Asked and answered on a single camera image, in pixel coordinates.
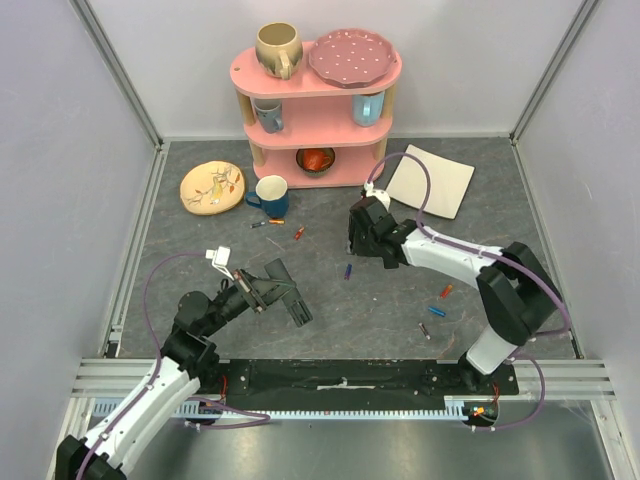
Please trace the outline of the orange-red battery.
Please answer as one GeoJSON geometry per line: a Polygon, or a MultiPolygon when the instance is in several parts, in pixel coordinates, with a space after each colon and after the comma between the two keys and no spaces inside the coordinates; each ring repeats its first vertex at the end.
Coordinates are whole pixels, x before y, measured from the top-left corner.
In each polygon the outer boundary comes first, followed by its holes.
{"type": "Polygon", "coordinates": [[[449,293],[451,292],[451,290],[452,290],[452,289],[453,289],[453,285],[452,285],[452,284],[448,284],[448,285],[447,285],[447,286],[442,290],[442,292],[440,293],[439,297],[440,297],[441,299],[446,298],[446,297],[449,295],[449,293]]]}

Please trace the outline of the black remote control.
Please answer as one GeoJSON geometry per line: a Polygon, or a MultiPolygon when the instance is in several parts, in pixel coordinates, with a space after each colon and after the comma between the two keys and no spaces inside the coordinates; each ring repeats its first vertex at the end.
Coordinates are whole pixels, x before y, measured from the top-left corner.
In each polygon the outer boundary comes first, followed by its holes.
{"type": "Polygon", "coordinates": [[[313,320],[305,301],[302,298],[296,283],[289,274],[281,259],[276,259],[265,266],[265,270],[271,279],[280,280],[289,285],[289,290],[281,297],[288,313],[297,327],[302,327],[313,320]]]}

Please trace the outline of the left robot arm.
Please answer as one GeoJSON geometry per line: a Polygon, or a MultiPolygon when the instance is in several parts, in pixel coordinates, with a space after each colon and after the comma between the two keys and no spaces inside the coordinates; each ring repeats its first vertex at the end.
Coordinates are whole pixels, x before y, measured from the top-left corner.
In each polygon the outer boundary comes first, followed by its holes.
{"type": "Polygon", "coordinates": [[[279,301],[298,326],[312,316],[279,259],[267,276],[225,271],[211,299],[194,291],[179,301],[170,335],[157,343],[148,373],[119,406],[83,437],[65,437],[55,454],[56,479],[125,479],[160,428],[190,397],[216,388],[219,355],[209,337],[247,310],[265,311],[279,301]]]}

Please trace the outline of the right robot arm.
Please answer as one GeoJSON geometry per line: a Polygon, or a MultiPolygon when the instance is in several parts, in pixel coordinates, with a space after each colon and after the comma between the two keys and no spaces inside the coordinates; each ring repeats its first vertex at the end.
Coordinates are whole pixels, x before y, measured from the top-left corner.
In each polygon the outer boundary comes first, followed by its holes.
{"type": "Polygon", "coordinates": [[[458,381],[483,392],[494,372],[540,332],[556,311],[566,315],[558,289],[528,246],[484,247],[441,235],[414,221],[396,222],[375,197],[349,210],[349,251],[378,257],[386,269],[427,268],[476,288],[488,326],[459,360],[458,381]]]}

